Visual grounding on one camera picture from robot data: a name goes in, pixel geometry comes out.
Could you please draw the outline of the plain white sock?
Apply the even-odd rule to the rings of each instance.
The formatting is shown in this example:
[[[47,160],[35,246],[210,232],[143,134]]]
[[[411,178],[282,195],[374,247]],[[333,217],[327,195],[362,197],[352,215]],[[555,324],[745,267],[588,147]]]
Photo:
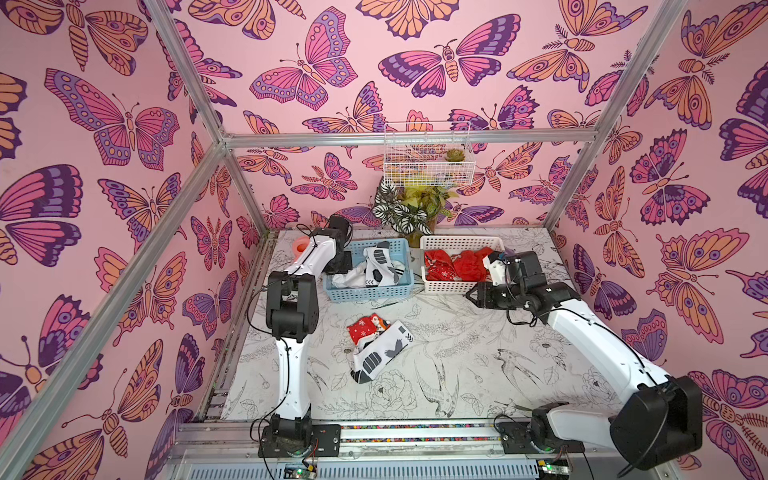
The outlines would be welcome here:
[[[356,267],[344,274],[334,274],[331,284],[337,289],[360,289],[366,287],[365,266]]]

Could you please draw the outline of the light blue plastic basket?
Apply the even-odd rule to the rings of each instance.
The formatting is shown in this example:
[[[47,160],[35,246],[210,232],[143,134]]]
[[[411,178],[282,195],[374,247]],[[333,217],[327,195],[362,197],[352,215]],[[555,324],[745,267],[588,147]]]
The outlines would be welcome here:
[[[406,298],[415,284],[410,248],[403,238],[352,241],[345,249],[352,269],[326,275],[325,292],[335,303]]]

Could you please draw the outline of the white plastic basket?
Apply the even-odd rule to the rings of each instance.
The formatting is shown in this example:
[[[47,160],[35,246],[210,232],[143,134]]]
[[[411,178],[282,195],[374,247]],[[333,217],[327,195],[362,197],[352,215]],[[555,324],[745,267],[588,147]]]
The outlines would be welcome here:
[[[431,235],[420,239],[421,276],[426,294],[459,294],[491,281],[486,258],[503,253],[503,240],[492,236]]]

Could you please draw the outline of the red snowflake sock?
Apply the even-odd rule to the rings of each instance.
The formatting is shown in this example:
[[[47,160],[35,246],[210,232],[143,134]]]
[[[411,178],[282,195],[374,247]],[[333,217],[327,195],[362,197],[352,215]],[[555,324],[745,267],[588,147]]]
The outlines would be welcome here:
[[[359,318],[355,323],[347,327],[347,332],[352,342],[358,346],[375,339],[390,327],[390,323],[377,314]]]

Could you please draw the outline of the white sock chevron pattern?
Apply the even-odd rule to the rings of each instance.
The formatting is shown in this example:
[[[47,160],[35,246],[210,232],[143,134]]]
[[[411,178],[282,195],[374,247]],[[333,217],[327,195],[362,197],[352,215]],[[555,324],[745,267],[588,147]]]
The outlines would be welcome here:
[[[353,353],[352,379],[358,384],[372,382],[413,341],[414,337],[408,328],[401,321],[394,322]]]

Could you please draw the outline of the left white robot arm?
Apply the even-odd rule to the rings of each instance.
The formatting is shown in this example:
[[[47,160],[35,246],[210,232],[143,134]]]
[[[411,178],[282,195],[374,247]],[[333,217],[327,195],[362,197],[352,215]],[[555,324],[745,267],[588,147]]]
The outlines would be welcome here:
[[[325,227],[310,232],[307,246],[292,264],[268,276],[265,322],[277,347],[281,392],[278,405],[269,414],[270,434],[276,440],[302,446],[310,443],[306,341],[319,323],[317,279],[324,273],[333,275],[351,269],[351,257],[345,251],[351,235],[349,221],[332,215]]]

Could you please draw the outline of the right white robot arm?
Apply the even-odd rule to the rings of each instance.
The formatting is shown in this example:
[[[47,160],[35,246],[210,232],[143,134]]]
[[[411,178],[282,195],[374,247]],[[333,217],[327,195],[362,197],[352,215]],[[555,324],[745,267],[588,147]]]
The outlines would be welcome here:
[[[648,471],[703,444],[701,388],[643,357],[591,310],[571,286],[547,280],[535,252],[493,251],[483,260],[490,278],[466,298],[476,307],[531,314],[561,334],[602,375],[621,403],[617,413],[552,402],[531,412],[528,436],[541,451],[580,442],[611,448],[626,461],[622,475]]]

